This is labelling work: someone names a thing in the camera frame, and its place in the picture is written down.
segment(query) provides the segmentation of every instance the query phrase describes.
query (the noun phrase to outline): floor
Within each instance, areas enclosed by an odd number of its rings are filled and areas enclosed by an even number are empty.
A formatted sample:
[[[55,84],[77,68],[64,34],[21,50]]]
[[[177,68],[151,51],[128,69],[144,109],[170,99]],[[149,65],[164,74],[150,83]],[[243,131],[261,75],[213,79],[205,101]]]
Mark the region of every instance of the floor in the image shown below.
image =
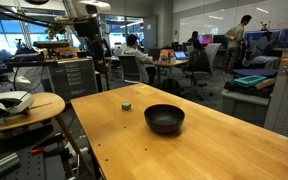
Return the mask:
[[[193,102],[196,102],[196,103],[201,104],[203,106],[209,107],[211,109],[221,111],[221,109],[222,109],[221,91],[223,90],[225,82],[231,80],[232,77],[227,76],[227,75],[223,75],[221,69],[215,69],[214,74],[215,75],[213,78],[208,79],[208,80],[204,80],[204,81],[207,81],[207,83],[208,83],[208,87],[207,87],[208,90],[205,89],[202,91],[204,94],[204,100],[203,101],[200,101],[199,98],[194,93],[187,94],[184,96],[184,98],[189,100],[189,101],[193,101]],[[161,76],[162,81],[164,79],[167,79],[167,78],[169,78],[167,72],[166,72],[166,74],[162,74],[162,76]],[[185,90],[190,88],[191,81],[189,78],[184,78],[184,74],[182,73],[181,69],[173,68],[172,78],[176,79],[179,82],[182,90],[185,91]],[[102,79],[103,90],[107,91],[105,76],[101,75],[101,79]],[[113,81],[109,80],[108,83],[109,83],[110,90],[131,85],[129,83],[122,82],[121,74],[119,75],[119,77],[114,77]],[[152,86],[157,87],[157,78],[156,77],[155,77],[155,82],[153,83]],[[211,92],[211,90],[213,91],[213,96],[208,95],[209,92]],[[71,131],[73,137],[75,138],[78,146],[81,149],[88,147],[88,142],[87,142],[87,140],[83,134],[83,130],[81,129],[79,121],[75,117],[74,111],[70,105],[68,105],[66,107],[65,111],[61,114],[61,116],[63,117],[67,126],[69,127],[69,130]],[[61,132],[61,129],[55,120],[52,120],[52,124],[54,126],[55,132]],[[87,153],[85,153],[85,157],[87,158],[89,164],[92,166],[92,162],[91,162],[92,160],[91,160],[90,156]],[[76,156],[71,159],[71,165],[73,168],[77,166],[77,157]],[[77,173],[77,171],[75,171],[75,172],[76,172],[76,174],[78,174],[78,175],[76,175],[77,179],[81,179],[81,180],[96,179],[94,175],[92,177],[89,177],[87,172],[83,169],[82,165],[79,169],[79,172],[78,173]]]

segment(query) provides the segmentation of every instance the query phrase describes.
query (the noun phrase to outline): small green block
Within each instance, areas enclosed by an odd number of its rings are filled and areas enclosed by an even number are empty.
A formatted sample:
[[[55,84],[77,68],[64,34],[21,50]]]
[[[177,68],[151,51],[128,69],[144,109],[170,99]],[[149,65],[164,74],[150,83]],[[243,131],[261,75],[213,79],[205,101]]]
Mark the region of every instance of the small green block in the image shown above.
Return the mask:
[[[123,103],[122,110],[128,111],[131,109],[131,103]]]

